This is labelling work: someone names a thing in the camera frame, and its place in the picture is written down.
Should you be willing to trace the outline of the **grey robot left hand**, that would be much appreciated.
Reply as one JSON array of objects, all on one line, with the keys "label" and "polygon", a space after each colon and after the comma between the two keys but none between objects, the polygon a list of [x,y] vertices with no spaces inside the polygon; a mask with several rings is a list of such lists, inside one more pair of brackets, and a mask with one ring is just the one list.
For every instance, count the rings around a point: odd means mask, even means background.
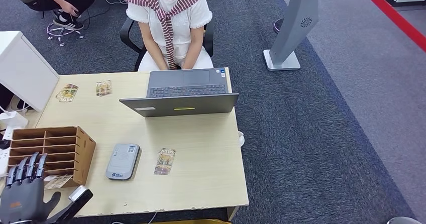
[{"label": "grey robot left hand", "polygon": [[10,168],[1,193],[1,223],[44,222],[58,204],[55,192],[44,202],[44,165],[48,154],[35,152]]}]

